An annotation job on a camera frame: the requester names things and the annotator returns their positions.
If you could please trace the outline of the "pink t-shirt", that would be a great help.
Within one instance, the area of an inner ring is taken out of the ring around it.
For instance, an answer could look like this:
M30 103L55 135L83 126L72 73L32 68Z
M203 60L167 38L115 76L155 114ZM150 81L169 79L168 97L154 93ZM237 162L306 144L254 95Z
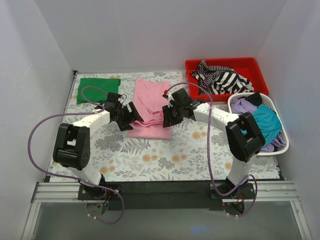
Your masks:
M143 121L135 121L132 124L133 129L128 131L128 138L163 140L172 138L171 128L163 127L162 109L168 104L163 94L170 85L169 81L151 82L141 78L136 79L133 103Z

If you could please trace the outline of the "green t-shirt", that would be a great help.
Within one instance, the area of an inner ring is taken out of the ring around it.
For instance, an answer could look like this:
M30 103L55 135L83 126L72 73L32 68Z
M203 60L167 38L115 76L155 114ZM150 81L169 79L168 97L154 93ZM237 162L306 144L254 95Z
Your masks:
M120 78L81 78L78 86L78 94L76 103L86 103L87 100L82 96L82 90L86 87L95 87L104 93L118 93L121 85ZM86 88L84 96L94 103L102 103L107 99L107 96L95 88Z

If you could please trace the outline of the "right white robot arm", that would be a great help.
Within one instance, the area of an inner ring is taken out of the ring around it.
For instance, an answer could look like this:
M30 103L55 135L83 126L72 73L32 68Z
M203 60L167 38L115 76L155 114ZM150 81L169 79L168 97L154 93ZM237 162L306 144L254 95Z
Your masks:
M230 152L233 156L231 170L225 184L213 184L216 193L222 197L237 199L245 192L244 186L249 178L249 171L254 158L265 145L265 138L250 113L241 115L226 112L213 107L203 100L192 100L184 88L173 93L164 91L168 101L163 106L163 127L180 124L184 119L206 123L208 128L215 127L226 133Z

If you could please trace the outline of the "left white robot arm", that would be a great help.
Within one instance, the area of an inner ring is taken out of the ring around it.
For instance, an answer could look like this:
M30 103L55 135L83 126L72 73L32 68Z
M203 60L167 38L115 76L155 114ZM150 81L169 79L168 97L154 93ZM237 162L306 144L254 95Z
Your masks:
M73 123L62 123L57 132L53 149L53 161L70 169L78 181L89 186L89 194L95 200L106 196L106 181L91 162L91 136L100 128L116 122L120 131L132 130L136 121L143 122L131 101L124 104L118 93L108 93L106 101L98 104L88 116Z

